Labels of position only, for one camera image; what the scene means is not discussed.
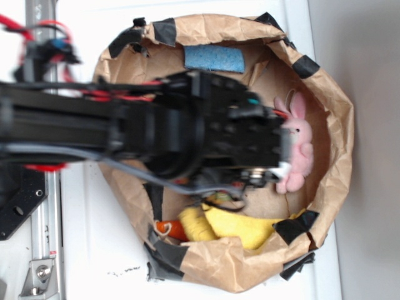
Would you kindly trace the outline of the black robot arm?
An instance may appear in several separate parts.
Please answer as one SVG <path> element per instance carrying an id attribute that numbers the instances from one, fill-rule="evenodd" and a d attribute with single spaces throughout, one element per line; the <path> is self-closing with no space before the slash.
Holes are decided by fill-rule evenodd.
<path id="1" fill-rule="evenodd" d="M 285 115 L 240 82 L 186 71 L 149 84 L 1 84 L 1 158 L 141 161 L 136 176 L 262 187 L 291 170 Z"/>

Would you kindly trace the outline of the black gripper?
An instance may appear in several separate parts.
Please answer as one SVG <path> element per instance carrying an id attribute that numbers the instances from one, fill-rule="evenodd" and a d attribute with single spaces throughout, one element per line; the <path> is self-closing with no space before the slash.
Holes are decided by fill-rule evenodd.
<path id="1" fill-rule="evenodd" d="M 209 72 L 200 74 L 199 92 L 205 125 L 203 176 L 218 184 L 262 188 L 289 175 L 288 113 L 265 106 L 239 81 Z"/>

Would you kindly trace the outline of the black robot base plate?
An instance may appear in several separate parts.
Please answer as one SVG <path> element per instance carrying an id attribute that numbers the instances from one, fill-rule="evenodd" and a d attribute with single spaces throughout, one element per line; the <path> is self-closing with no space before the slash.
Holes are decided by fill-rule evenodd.
<path id="1" fill-rule="evenodd" d="M 47 196 L 43 172 L 12 163 L 1 164 L 1 240 L 26 222 Z"/>

